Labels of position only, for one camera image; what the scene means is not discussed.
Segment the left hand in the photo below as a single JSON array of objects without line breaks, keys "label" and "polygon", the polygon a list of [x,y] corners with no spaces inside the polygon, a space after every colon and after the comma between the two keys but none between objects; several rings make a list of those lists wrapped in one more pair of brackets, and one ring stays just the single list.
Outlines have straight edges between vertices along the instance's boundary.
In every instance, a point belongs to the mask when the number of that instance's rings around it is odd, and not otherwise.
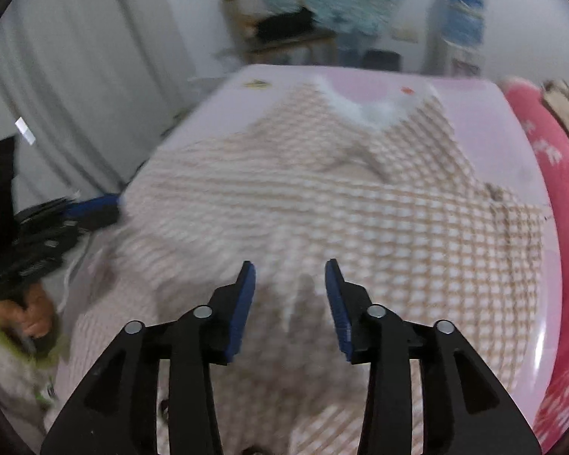
[{"label": "left hand", "polygon": [[36,282],[24,293],[25,306],[0,300],[0,328],[40,339],[48,335],[55,322],[55,307],[43,284]]}]

